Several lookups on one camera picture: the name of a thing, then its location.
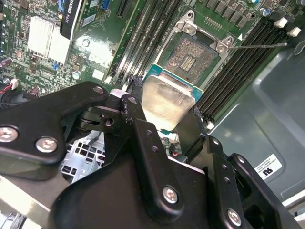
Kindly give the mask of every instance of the label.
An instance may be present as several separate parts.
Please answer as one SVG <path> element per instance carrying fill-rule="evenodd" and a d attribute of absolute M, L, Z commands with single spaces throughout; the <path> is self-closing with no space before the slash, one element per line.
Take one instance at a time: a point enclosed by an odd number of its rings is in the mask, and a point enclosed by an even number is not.
<path fill-rule="evenodd" d="M 92 1 L 92 2 L 90 3 L 89 8 L 96 6 L 97 3 L 99 3 L 99 0 L 94 0 L 94 1 Z"/>
<path fill-rule="evenodd" d="M 74 29 L 84 0 L 68 0 L 61 21 L 61 35 L 73 39 Z"/>
<path fill-rule="evenodd" d="M 268 157 L 265 161 L 260 163 L 256 168 L 256 172 L 263 179 L 267 179 L 282 166 L 281 162 L 276 158 L 274 154 Z"/>
<path fill-rule="evenodd" d="M 84 27 L 85 25 L 88 25 L 89 23 L 93 22 L 94 19 L 95 19 L 95 15 L 96 15 L 96 14 L 91 15 L 91 16 L 88 17 L 88 18 L 85 18 L 85 19 L 84 19 L 84 22 L 83 22 L 83 24 L 82 24 L 82 26 Z"/>

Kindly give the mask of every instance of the white connector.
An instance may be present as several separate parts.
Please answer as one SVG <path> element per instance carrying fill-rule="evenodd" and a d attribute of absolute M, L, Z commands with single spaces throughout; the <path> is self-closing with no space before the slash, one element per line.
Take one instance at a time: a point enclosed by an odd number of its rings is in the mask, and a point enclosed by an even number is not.
<path fill-rule="evenodd" d="M 281 18 L 280 20 L 278 20 L 277 22 L 274 23 L 274 26 L 282 29 L 285 27 L 287 22 L 288 22 L 288 20 L 286 18 Z"/>
<path fill-rule="evenodd" d="M 10 83 L 11 83 L 11 88 L 10 88 L 11 90 L 15 90 L 19 85 L 19 81 L 17 79 L 12 79 Z"/>
<path fill-rule="evenodd" d="M 291 31 L 289 31 L 287 33 L 287 35 L 291 36 L 291 37 L 296 37 L 299 35 L 300 32 L 301 32 L 301 29 L 299 27 L 294 27 Z"/>

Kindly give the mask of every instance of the connector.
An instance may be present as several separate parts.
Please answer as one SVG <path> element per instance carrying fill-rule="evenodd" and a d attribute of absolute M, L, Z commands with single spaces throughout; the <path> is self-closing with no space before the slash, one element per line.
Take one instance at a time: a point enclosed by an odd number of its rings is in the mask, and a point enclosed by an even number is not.
<path fill-rule="evenodd" d="M 105 9 L 108 9 L 109 7 L 109 3 L 110 3 L 110 0 L 102 0 L 102 9 L 105 10 Z"/>
<path fill-rule="evenodd" d="M 132 2 L 132 0 L 122 0 L 121 1 L 120 6 L 119 6 L 119 10 L 116 14 L 119 18 L 123 19 L 123 18 L 126 17 L 127 12 L 130 8 L 131 2 Z"/>
<path fill-rule="evenodd" d="M 291 36 L 291 37 L 296 37 L 299 35 L 300 32 L 301 32 L 301 29 L 299 27 L 294 27 L 291 31 L 289 31 L 287 33 L 287 35 Z"/>
<path fill-rule="evenodd" d="M 11 88 L 10 88 L 11 90 L 15 90 L 19 85 L 19 81 L 17 79 L 12 79 L 10 83 L 11 83 Z"/>
<path fill-rule="evenodd" d="M 282 29 L 285 27 L 287 22 L 288 22 L 288 20 L 286 18 L 281 18 L 280 20 L 278 20 L 274 23 L 274 26 Z"/>

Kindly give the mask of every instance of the blue plastic part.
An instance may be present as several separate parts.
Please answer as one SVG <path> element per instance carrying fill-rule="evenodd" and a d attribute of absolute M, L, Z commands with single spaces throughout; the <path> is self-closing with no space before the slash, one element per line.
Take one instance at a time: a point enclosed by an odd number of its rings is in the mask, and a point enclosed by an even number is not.
<path fill-rule="evenodd" d="M 110 0 L 102 0 L 102 9 L 108 9 Z"/>
<path fill-rule="evenodd" d="M 62 0 L 58 0 L 58 8 L 63 12 L 64 8 L 63 8 L 63 4 L 65 1 L 62 2 Z"/>

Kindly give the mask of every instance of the capacitor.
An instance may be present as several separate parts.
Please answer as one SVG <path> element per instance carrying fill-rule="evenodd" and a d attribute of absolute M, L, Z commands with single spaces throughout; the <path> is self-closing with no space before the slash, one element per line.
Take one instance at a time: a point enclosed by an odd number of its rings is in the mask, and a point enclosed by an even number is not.
<path fill-rule="evenodd" d="M 3 78 L 2 79 L 2 83 L 9 85 L 10 84 L 10 80 L 8 78 Z"/>
<path fill-rule="evenodd" d="M 72 77 L 74 80 L 79 80 L 81 77 L 81 72 L 80 71 L 73 72 Z"/>
<path fill-rule="evenodd" d="M 251 4 L 257 4 L 258 0 L 248 0 L 248 2 L 251 3 Z"/>
<path fill-rule="evenodd" d="M 38 93 L 39 93 L 39 91 L 40 91 L 40 88 L 36 86 L 36 87 L 34 87 L 33 89 L 31 89 L 31 90 L 29 91 L 29 94 L 34 95 L 34 96 L 37 96 Z"/>
<path fill-rule="evenodd" d="M 9 66 L 11 63 L 13 63 L 13 60 L 10 57 L 8 57 L 0 62 L 0 68 Z"/>
<path fill-rule="evenodd" d="M 265 9 L 265 8 L 261 8 L 259 10 L 259 14 L 262 15 L 263 17 L 267 17 L 270 14 L 270 10 L 269 9 Z"/>

